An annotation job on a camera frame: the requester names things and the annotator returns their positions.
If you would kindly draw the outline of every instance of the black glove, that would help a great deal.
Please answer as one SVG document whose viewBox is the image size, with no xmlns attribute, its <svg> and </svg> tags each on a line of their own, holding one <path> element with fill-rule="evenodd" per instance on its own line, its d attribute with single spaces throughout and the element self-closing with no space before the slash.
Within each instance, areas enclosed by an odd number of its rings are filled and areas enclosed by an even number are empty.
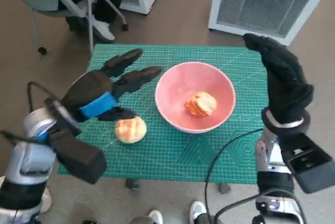
<svg viewBox="0 0 335 224">
<path fill-rule="evenodd" d="M 299 60 L 289 50 L 268 37 L 243 36 L 245 46 L 258 51 L 267 71 L 269 109 L 281 124 L 300 120 L 313 100 L 314 87 L 307 83 Z"/>
<path fill-rule="evenodd" d="M 130 119 L 135 117 L 132 110 L 115 107 L 125 92 L 135 92 L 141 86 L 159 75 L 159 66 L 142 71 L 131 71 L 113 82 L 111 77 L 124 73 L 142 55 L 141 49 L 131 50 L 108 60 L 100 70 L 82 75 L 61 100 L 62 105 L 78 121 L 84 122 L 92 117 L 102 121 Z"/>
</svg>

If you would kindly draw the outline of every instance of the black cable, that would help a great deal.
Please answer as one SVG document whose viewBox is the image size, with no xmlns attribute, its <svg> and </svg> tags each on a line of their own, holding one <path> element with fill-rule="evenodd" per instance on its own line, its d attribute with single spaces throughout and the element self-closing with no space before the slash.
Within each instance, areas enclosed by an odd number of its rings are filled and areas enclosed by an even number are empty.
<svg viewBox="0 0 335 224">
<path fill-rule="evenodd" d="M 214 224 L 217 224 L 218 223 L 218 219 L 219 217 L 226 211 L 234 208 L 234 207 L 238 207 L 244 203 L 247 203 L 251 200 L 254 200 L 254 199 L 257 199 L 258 197 L 260 196 L 265 196 L 265 195 L 268 195 L 270 193 L 273 193 L 273 192 L 282 192 L 282 193 L 285 193 L 285 194 L 289 194 L 294 200 L 295 202 L 297 203 L 298 205 L 298 208 L 300 210 L 300 214 L 301 214 L 301 218 L 303 219 L 303 223 L 304 224 L 307 224 L 307 219 L 306 219 L 306 215 L 303 211 L 303 208 L 302 208 L 302 205 L 300 203 L 300 201 L 298 200 L 298 198 L 294 195 L 294 193 L 290 192 L 289 190 L 285 190 L 285 189 L 281 189 L 281 188 L 270 188 L 268 190 L 265 190 L 264 192 L 260 193 L 260 194 L 256 194 L 254 196 L 251 196 L 249 198 L 246 198 L 246 199 L 242 199 L 242 200 L 239 200 L 235 203 L 232 203 L 224 208 L 222 208 L 220 211 L 218 211 L 215 216 L 214 216 Z"/>
<path fill-rule="evenodd" d="M 34 106 L 32 104 L 32 95 L 31 95 L 31 87 L 35 86 L 36 88 L 39 88 L 41 91 L 43 91 L 44 93 L 46 93 L 47 95 L 49 95 L 52 99 L 60 102 L 60 100 L 57 98 L 57 96 L 52 93 L 51 91 L 49 91 L 47 88 L 45 88 L 44 86 L 40 85 L 37 82 L 31 81 L 27 84 L 27 96 L 28 96 L 28 105 L 29 105 L 29 113 L 34 111 Z"/>
<path fill-rule="evenodd" d="M 44 141 L 40 141 L 36 138 L 22 137 L 22 136 L 13 134 L 9 131 L 6 131 L 6 130 L 1 130 L 0 135 L 3 135 L 14 146 L 17 144 L 15 139 L 26 142 L 26 143 L 30 143 L 30 144 L 46 144 Z"/>
<path fill-rule="evenodd" d="M 208 199 L 207 199 L 207 187 L 208 187 L 209 178 L 210 178 L 211 172 L 212 172 L 212 170 L 213 170 L 213 168 L 214 168 L 214 165 L 216 164 L 217 160 L 219 159 L 221 153 L 224 151 L 224 149 L 225 149 L 228 145 L 230 145 L 231 143 L 233 143 L 235 140 L 238 140 L 238 139 L 243 138 L 243 137 L 245 137 L 245 136 L 247 136 L 247 135 L 250 135 L 250 134 L 253 134 L 253 133 L 255 133 L 255 132 L 262 131 L 262 130 L 263 130 L 263 129 L 260 128 L 260 129 L 257 129 L 257 130 L 249 131 L 249 132 L 244 133 L 244 134 L 242 134 L 242 135 L 240 135 L 240 136 L 237 136 L 236 138 L 233 138 L 233 139 L 229 140 L 228 143 L 226 143 L 226 144 L 224 145 L 224 147 L 222 147 L 222 149 L 218 152 L 218 154 L 217 154 L 216 157 L 214 158 L 212 164 L 210 165 L 210 167 L 209 167 L 209 169 L 208 169 L 208 172 L 207 172 L 206 183 L 205 183 L 205 206 L 206 206 L 206 211 L 207 211 L 208 221 L 209 221 L 210 224 L 213 224 L 213 222 L 212 222 L 212 220 L 211 220 L 211 218 L 210 218 L 210 213 L 209 213 Z"/>
</svg>

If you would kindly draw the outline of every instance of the pink bowl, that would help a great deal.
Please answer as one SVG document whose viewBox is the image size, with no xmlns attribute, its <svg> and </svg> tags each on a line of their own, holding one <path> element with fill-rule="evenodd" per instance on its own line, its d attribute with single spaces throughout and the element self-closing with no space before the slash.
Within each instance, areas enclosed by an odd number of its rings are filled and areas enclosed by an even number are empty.
<svg viewBox="0 0 335 224">
<path fill-rule="evenodd" d="M 206 91 L 218 107 L 210 117 L 196 117 L 186 111 L 185 101 Z M 235 107 L 236 95 L 229 78 L 207 63 L 186 62 L 167 70 L 158 81 L 155 102 L 163 118 L 180 131 L 204 133 L 225 122 Z"/>
</svg>

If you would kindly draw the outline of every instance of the blue strap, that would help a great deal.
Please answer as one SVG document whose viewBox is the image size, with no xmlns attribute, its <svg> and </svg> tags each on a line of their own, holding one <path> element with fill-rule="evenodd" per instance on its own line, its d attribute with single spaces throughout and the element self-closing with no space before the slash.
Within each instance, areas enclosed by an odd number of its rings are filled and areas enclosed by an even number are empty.
<svg viewBox="0 0 335 224">
<path fill-rule="evenodd" d="M 106 92 L 88 105 L 81 107 L 80 110 L 86 118 L 94 118 L 112 109 L 116 105 L 116 101 L 110 92 Z"/>
<path fill-rule="evenodd" d="M 45 141 L 47 136 L 48 136 L 48 133 L 45 131 L 45 132 L 41 133 L 39 136 L 37 136 L 37 139 L 40 140 L 40 141 Z"/>
</svg>

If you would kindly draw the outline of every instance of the bread roll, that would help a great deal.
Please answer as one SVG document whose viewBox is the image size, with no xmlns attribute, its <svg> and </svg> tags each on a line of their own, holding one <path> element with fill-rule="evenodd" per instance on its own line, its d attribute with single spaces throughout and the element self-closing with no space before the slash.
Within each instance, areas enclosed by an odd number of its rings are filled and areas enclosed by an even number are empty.
<svg viewBox="0 0 335 224">
<path fill-rule="evenodd" d="M 115 124 L 116 137 L 126 144 L 133 144 L 141 139 L 147 133 L 147 124 L 139 116 L 132 119 L 123 119 Z"/>
<path fill-rule="evenodd" d="M 207 92 L 198 92 L 186 101 L 184 106 L 194 116 L 209 117 L 216 109 L 217 102 Z"/>
</svg>

